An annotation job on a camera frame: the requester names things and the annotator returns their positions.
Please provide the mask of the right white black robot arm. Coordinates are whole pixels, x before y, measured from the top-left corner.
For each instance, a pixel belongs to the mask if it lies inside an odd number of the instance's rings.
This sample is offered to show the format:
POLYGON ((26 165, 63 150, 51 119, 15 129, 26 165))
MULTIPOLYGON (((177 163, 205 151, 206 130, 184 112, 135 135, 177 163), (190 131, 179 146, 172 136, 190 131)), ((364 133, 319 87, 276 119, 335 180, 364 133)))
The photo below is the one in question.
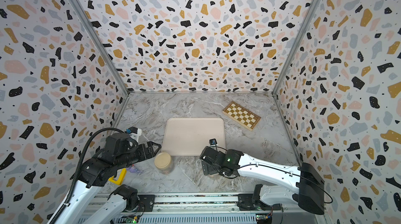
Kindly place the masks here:
POLYGON ((200 160, 204 175, 220 175, 226 179, 239 177, 256 178, 266 184, 255 186, 253 203, 273 206, 275 204, 298 204, 315 215, 325 212, 324 180, 316 169, 308 164, 285 166, 254 158, 234 149, 224 150, 207 146, 200 160))

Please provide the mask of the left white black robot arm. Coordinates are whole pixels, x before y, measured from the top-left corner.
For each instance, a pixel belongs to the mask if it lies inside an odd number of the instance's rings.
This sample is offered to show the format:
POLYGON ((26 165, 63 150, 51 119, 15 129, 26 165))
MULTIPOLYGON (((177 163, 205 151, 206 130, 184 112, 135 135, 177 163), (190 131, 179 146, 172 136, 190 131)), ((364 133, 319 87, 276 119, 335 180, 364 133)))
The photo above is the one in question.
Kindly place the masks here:
MULTIPOLYGON (((77 223, 89 203, 110 178, 117 176, 119 170, 152 159, 160 151, 160 144, 139 144, 137 138, 138 135, 134 133, 114 133, 107 137, 105 147, 92 158, 87 161, 80 159, 71 188, 49 223, 77 223)), ((145 204, 140 202, 137 189, 125 184, 114 190, 85 223, 109 224, 124 211, 145 211, 145 204)))

